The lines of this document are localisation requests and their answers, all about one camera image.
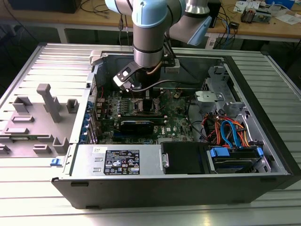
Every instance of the side panel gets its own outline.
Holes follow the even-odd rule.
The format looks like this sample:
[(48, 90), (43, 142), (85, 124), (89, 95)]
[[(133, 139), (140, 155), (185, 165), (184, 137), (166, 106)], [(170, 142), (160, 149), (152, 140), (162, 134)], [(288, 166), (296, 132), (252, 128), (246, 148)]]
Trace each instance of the side panel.
[(259, 122), (263, 132), (267, 136), (269, 142), (272, 144), (275, 152), (277, 153), (283, 166), (285, 167), (285, 170), (287, 170), (288, 173), (294, 175), (294, 177), (291, 177), (290, 180), (288, 180), (285, 184), (278, 187), (279, 189), (285, 189), (300, 180), (301, 169), (294, 160), (292, 154), (287, 149), (285, 143), (283, 142), (273, 123), (265, 113), (263, 107), (259, 103), (255, 94), (253, 93), (241, 71), (239, 70), (238, 66), (235, 64), (234, 60), (229, 56), (225, 57), (225, 59), (232, 73), (233, 82), (236, 87), (239, 87), (242, 94), (244, 95), (244, 98), (246, 99), (245, 103), (250, 106), (250, 109), (254, 113), (253, 117), (256, 118)]
[(77, 209), (250, 203), (286, 177), (81, 180), (52, 184)]

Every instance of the sticker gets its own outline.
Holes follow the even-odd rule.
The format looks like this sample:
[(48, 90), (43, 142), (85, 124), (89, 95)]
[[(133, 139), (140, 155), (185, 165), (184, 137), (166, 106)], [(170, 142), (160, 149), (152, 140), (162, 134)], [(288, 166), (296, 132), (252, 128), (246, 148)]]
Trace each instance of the sticker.
[(106, 150), (108, 150), (108, 147), (93, 147), (92, 153), (104, 153)]
[(104, 174), (140, 174), (139, 150), (106, 150)]

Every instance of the aluminum extrusion table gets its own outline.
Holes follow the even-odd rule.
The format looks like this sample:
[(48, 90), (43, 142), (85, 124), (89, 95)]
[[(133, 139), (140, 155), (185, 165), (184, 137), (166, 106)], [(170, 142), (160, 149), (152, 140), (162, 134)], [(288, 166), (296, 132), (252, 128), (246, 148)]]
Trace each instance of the aluminum extrusion table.
[[(128, 47), (47, 44), (38, 46), (0, 100), (0, 130), (11, 116), (12, 102), (27, 95), (39, 101), (38, 84), (50, 83), (60, 103), (81, 100), (90, 72), (92, 50)], [(260, 52), (174, 49), (175, 53), (232, 56), (301, 166), (301, 92), (269, 56)], [(52, 158), (0, 158), (0, 224), (5, 225), (299, 225), (301, 182), (268, 192), (250, 204), (77, 210), (50, 183), (62, 170)]]

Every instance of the blue latch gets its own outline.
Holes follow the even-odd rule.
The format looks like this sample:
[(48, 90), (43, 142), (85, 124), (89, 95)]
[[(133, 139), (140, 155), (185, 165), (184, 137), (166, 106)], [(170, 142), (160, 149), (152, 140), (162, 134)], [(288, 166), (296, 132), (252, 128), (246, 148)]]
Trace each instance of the blue latch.
[(230, 156), (230, 153), (226, 147), (214, 147), (210, 150), (211, 157), (216, 156)]
[(52, 159), (50, 166), (61, 166), (61, 160), (57, 158)]
[(258, 154), (259, 154), (260, 157), (263, 157), (263, 156), (264, 156), (263, 150), (261, 149), (261, 147), (258, 147), (258, 148), (257, 148), (257, 151), (258, 151)]

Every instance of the motherboard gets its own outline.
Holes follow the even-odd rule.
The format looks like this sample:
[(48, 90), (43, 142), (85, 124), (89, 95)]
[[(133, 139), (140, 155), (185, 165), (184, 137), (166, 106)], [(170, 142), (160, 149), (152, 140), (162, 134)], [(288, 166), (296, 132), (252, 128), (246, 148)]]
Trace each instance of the motherboard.
[(112, 92), (97, 100), (99, 144), (160, 144), (193, 141), (187, 114), (187, 97), (165, 89), (153, 98), (125, 97)]

